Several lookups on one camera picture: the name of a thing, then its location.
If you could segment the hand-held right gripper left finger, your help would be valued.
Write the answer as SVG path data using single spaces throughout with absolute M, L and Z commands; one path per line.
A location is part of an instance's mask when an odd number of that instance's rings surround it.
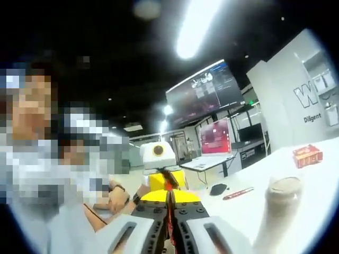
M 105 253 L 112 253 L 128 231 L 122 253 L 163 253 L 168 239 L 166 199 L 164 190 L 144 196 L 130 215 L 121 214 L 96 232 L 99 246 Z

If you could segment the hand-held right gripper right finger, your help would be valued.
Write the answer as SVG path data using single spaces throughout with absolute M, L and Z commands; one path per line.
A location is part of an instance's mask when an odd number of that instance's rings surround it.
M 169 234 L 176 253 L 253 253 L 250 241 L 219 216 L 210 216 L 193 193 L 169 194 Z

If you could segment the person's left hand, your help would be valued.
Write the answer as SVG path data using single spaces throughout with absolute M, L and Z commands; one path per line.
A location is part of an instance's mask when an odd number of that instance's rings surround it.
M 125 207 L 130 195 L 119 182 L 110 180 L 109 184 L 109 209 L 113 214 L 116 214 Z

